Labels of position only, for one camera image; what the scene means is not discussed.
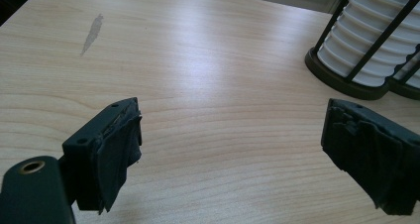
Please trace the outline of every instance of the wooden table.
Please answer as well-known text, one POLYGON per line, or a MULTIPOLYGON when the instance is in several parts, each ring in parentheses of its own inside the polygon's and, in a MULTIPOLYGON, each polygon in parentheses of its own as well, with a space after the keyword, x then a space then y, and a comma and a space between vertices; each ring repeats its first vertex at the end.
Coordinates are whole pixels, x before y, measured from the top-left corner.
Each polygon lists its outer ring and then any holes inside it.
POLYGON ((103 107, 137 96, 143 157, 111 212, 74 205, 78 223, 419 223, 418 203, 375 210, 322 152, 330 97, 420 133, 418 101, 357 100, 306 68, 329 18, 258 0, 30 0, 0 28, 0 173, 59 158, 103 107))

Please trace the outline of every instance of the light wood grain surface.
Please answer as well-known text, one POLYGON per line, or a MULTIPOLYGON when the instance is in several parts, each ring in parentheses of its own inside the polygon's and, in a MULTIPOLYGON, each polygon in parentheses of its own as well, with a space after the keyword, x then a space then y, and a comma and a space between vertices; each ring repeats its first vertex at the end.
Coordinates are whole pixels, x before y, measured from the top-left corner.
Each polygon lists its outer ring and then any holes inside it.
POLYGON ((143 157, 78 223, 419 223, 322 152, 330 97, 420 133, 420 103, 343 95, 306 68, 330 16, 258 0, 30 0, 0 28, 0 173, 137 96, 143 157), (92 23, 99 34, 82 56, 92 23))

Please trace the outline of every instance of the white pleated filter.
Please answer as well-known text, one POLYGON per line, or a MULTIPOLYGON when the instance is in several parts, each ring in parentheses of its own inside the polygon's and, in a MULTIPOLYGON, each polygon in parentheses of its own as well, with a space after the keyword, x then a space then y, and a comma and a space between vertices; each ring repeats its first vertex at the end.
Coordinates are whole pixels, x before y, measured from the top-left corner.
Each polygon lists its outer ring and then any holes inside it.
MULTIPOLYGON (((409 0, 350 0, 318 52, 332 71, 346 77, 409 0)), ((420 4, 377 50, 353 82, 380 87, 420 44, 420 4)))

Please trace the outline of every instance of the clamp jaw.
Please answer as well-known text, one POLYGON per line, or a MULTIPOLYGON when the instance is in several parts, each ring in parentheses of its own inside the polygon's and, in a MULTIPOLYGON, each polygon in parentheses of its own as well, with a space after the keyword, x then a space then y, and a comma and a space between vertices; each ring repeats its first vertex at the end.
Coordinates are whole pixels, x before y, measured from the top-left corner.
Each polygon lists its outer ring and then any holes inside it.
POLYGON ((137 98, 107 106, 62 144, 64 155, 36 157, 11 167, 0 193, 0 223, 75 223, 80 210, 111 209, 141 157, 137 98))
POLYGON ((388 215, 420 201, 420 136, 356 103, 330 99, 321 144, 388 215))

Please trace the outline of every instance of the hole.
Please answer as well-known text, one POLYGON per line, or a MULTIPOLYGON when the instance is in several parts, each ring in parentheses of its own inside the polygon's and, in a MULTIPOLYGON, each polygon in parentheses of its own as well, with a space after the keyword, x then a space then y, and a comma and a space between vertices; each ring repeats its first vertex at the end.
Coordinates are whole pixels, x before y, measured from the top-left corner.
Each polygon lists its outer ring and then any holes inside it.
POLYGON ((33 173, 33 172, 36 172, 36 171, 40 170, 45 165, 46 165, 46 163, 43 162, 43 161, 30 162, 30 163, 24 164, 21 167, 20 173, 21 174, 33 173))
POLYGON ((77 140, 77 144, 83 144, 83 143, 86 143, 86 142, 87 142, 87 139, 85 139, 85 138, 77 140))

